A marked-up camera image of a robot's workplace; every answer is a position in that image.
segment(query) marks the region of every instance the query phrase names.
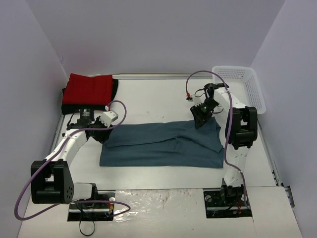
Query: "blue cloth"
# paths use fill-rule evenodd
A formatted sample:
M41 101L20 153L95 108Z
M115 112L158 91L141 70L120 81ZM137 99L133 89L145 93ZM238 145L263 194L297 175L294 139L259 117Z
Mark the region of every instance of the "blue cloth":
M103 144L100 166L222 168L219 132L214 118L199 129L193 120L121 125Z

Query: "laundry basket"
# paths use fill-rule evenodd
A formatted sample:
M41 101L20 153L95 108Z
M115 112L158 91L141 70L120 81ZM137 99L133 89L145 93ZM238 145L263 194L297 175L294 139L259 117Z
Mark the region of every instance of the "laundry basket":
M258 114L263 114L266 111L257 74L252 68L215 66L212 71L219 74L229 87L235 87L240 95L244 94L244 100L241 100L243 103L250 107L255 107L258 110ZM212 78L214 83L221 83L217 76L213 75Z

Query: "red cloth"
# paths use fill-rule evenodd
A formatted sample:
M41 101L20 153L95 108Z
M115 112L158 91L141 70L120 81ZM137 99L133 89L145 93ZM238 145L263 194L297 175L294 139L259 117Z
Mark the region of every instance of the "red cloth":
M62 103L107 105L111 101L112 86L112 75L87 77L72 73Z

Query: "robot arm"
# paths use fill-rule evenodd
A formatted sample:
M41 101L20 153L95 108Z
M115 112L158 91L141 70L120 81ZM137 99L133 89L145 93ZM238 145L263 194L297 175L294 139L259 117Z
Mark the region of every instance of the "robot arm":
M228 115L225 118L225 123L221 120L221 114L215 116L215 118L221 126L220 136L221 134L224 134L225 138L229 136L229 144L226 151L227 163L241 170L239 171L227 163L224 164L225 175L221 186L222 197L227 203L231 203L232 200L241 197L243 194L243 180L240 172L243 172L249 150L253 145L253 141L257 139L257 110L254 107L246 106L230 93L233 116L231 132L228 135L230 100L224 84L207 84L204 87L204 91L206 96L205 101L203 103L196 101L195 105L190 108L190 111L194 116L196 128L205 124L212 117L214 109L219 105L223 108L221 114Z
M35 204L69 204L80 199L90 199L97 192L91 183L73 183L69 166L79 149L87 142L89 137L103 143L109 137L111 130L107 131L81 131L71 136L72 133L82 128L106 128L118 118L115 112L104 112L92 124L94 118L92 110L84 109L80 112L80 119L76 124L71 124L63 136L62 141L43 161L34 161L31 166L31 175L57 151L60 150L65 140L69 137L64 149L43 169L32 181L32 201Z

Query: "white floor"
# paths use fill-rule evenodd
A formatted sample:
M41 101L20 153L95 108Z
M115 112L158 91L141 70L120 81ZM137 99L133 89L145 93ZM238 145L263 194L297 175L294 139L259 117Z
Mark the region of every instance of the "white floor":
M191 81L190 92L208 82ZM230 86L243 101L243 95L239 97L241 90ZM121 80L116 96L127 106L125 123L129 124L190 120L191 103L185 98L184 80ZM123 115L120 104L114 104L112 109ZM66 116L62 131L68 119ZM217 121L221 125L225 119L226 114L222 113ZM253 218L239 219L205 217L202 188L220 187L223 169L99 167L101 147L90 139L80 149L70 167L73 181L94 182L100 190L117 190L116 200L130 204L132 210L114 222L97 222L92 237L301 237L284 188L275 186L259 136L245 168ZM26 215L43 207L46 205L30 201ZM66 222L67 209L60 205L23 222L19 238L82 237L78 223Z

